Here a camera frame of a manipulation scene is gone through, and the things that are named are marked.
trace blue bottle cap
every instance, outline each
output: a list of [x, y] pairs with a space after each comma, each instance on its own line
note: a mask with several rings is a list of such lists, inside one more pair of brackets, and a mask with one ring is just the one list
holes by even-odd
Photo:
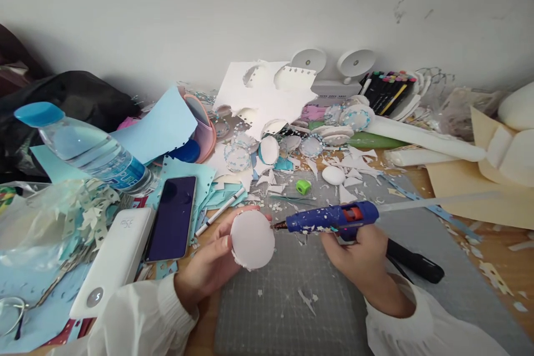
[[200, 146], [195, 140], [189, 139], [185, 145], [168, 152], [167, 155], [173, 159], [194, 163], [200, 156]]
[[65, 113], [52, 103], [37, 102], [15, 110], [15, 118], [35, 128], [50, 125], [65, 117]]

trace green pencil sharpener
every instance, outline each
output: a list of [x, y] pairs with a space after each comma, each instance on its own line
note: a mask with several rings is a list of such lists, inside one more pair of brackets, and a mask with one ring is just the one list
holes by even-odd
[[312, 187], [310, 181], [306, 180], [298, 180], [296, 182], [296, 189], [299, 191], [299, 193], [303, 196], [306, 196], [306, 194], [310, 191], [310, 188]]

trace water bottle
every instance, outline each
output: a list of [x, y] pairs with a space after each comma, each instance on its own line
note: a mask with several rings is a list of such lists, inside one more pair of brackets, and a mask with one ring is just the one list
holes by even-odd
[[51, 103], [32, 103], [14, 115], [38, 128], [44, 144], [61, 160], [114, 189], [144, 197], [157, 186], [152, 172], [119, 142], [97, 127], [66, 117]]

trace glue gun nozzle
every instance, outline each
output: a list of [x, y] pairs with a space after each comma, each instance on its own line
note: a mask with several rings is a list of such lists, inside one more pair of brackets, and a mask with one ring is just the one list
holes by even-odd
[[286, 224], [285, 221], [281, 221], [281, 222], [278, 222], [274, 225], [271, 225], [271, 228], [274, 229], [275, 231], [278, 231], [280, 229], [287, 229], [288, 228], [288, 225]]

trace bottle label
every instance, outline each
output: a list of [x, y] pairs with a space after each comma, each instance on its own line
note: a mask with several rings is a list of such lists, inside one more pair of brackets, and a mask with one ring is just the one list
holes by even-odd
[[[130, 158], [130, 163], [127, 163], [126, 158]], [[138, 159], [125, 152], [122, 157], [115, 157], [110, 163], [106, 171], [98, 178], [115, 189], [128, 189], [136, 185], [145, 174], [145, 166], [139, 162]]]

